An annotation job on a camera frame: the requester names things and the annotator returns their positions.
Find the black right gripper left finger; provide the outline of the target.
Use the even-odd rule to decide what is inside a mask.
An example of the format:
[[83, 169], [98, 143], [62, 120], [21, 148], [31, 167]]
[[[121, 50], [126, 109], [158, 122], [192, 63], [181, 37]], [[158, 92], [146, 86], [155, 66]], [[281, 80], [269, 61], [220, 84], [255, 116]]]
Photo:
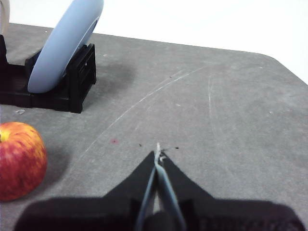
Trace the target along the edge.
[[104, 196], [55, 197], [31, 203], [16, 231], [131, 231], [154, 168], [154, 152]]

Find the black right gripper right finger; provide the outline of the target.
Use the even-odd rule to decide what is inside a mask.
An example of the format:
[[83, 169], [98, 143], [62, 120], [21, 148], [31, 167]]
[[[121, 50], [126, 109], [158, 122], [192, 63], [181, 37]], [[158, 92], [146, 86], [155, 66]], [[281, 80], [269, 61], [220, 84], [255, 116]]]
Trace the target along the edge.
[[158, 158], [166, 172], [189, 231], [304, 231], [286, 205], [263, 200], [218, 199], [188, 178], [166, 155]]

